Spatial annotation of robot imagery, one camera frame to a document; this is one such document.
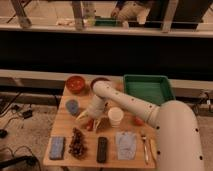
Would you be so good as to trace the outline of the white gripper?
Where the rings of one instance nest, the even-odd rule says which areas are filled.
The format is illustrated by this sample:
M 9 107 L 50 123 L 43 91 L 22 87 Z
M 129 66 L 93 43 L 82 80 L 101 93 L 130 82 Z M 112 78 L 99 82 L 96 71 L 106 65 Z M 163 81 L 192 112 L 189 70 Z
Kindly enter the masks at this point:
M 100 119 L 98 119 L 103 114 L 103 109 L 87 109 L 81 112 L 76 118 L 77 121 L 87 118 L 88 116 L 94 120 L 94 131 L 97 132 L 100 125 Z

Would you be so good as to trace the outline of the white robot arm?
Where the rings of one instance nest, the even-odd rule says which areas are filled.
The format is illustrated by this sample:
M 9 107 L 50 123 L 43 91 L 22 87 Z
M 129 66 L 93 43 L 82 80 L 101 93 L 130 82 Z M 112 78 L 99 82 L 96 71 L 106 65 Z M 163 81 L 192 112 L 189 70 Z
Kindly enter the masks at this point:
M 158 171 L 205 171 L 197 118 L 187 104 L 170 100 L 156 105 L 120 92 L 101 79 L 91 88 L 93 98 L 78 120 L 99 119 L 106 101 L 112 100 L 156 130 Z

